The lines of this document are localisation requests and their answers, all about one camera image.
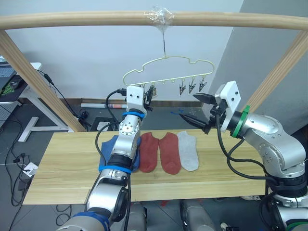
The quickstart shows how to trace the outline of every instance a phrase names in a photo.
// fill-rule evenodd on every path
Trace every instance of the wooden table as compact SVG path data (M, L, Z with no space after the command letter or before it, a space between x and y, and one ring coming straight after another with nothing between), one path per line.
M153 130L153 136L163 138L166 132L182 130ZM264 194L263 180L249 180L235 175L226 164L217 140L216 130L208 135L201 130L187 130L197 137L199 168L188 172L181 169L177 175L165 173L158 163L151 173L140 171L131 176L131 200L167 200L185 198L232 197ZM107 141L116 131L102 132L99 142ZM94 145L96 132L54 133L38 171L26 195L24 205L83 204L98 175L100 156ZM238 139L223 134L229 150ZM244 142L234 152L237 158L260 161L257 151ZM245 174L262 176L262 169L252 163L233 163Z

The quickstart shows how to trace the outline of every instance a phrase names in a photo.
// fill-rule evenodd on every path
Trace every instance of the white desk leg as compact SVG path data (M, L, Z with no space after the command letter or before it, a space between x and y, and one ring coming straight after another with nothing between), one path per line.
M19 138L19 142L26 142L28 136L32 131L66 131L71 132L71 129L63 123L48 107L46 107L37 97L37 95L27 87L23 95L26 96L41 112L43 112L52 122L57 126L36 127L35 124L38 121L38 117L32 117L27 124L24 132Z

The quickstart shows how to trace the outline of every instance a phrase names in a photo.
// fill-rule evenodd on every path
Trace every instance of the gray floor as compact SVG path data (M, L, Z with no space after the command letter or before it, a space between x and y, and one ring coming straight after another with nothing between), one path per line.
M183 121L178 115L179 110L203 118L204 115L199 108L163 108L156 107L153 112L149 112L142 129L190 129L193 128ZM87 121L92 123L97 116L109 116L106 109L88 109L89 118ZM115 109L117 118L121 118L123 110ZM17 117L26 126L32 116L38 116L37 125L49 126L52 122L35 106L23 105L14 111ZM6 122L3 125L3 131L0 133L0 163L3 164L5 156L12 140L18 133L18 125L12 122ZM53 132L32 132L27 142L17 143L14 149L16 154L25 153L30 155L31 162L39 165L40 160L47 148ZM10 155L8 163L12 163L13 158ZM15 165L9 166L13 178L18 174L18 168ZM7 231L12 219L17 211L10 203L11 193L9 189L9 178L5 171L5 166L0 166L0 230ZM240 227L242 231L260 231L264 230L260 222L257 205L255 201L245 201L240 198L225 199L201 199L200 202L209 212L217 229L221 222L229 223L233 226ZM143 202L148 209L148 230L149 231L181 231L181 220L179 212L179 201L150 201ZM84 205L73 205L72 214L84 209ZM53 231L57 229L55 224L58 216L55 205L23 205L12 228L13 231ZM112 231L118 231L120 224L114 224Z

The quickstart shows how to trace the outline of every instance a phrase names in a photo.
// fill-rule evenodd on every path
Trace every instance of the blue band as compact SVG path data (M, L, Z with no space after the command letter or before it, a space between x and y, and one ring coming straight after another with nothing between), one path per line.
M97 214L93 211L87 211L87 212L79 212L75 214L73 217L78 217L78 216L86 216L86 217L91 217L97 219L104 227L104 229L107 231L109 230L109 220L107 217L101 214Z
M143 113L138 113L138 112L124 112L123 115L133 115L133 116L138 116L140 119L143 119L145 117L145 114Z
M104 169L115 169L120 170L122 172L126 172L128 174L131 174L131 170L125 167L119 167L119 166L113 166L113 165L106 165L106 166L100 166L99 171L103 171Z

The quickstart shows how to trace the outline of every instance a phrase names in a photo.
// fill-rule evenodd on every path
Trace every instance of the blue sock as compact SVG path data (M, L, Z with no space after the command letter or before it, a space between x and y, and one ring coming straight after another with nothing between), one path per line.
M116 143L116 140L118 138L118 135L114 135L111 140L103 142L102 143L102 154L105 157L106 160L106 164L111 156L111 151ZM136 150L136 155L135 155L135 159L133 160L133 169L132 172L135 172L138 170L139 168L139 163L140 163L140 155L139 155L139 145L141 143L141 138L139 137L137 140L137 150ZM99 165L99 172L101 171L101 168L104 166L104 161L103 158L101 157L100 159L100 165Z

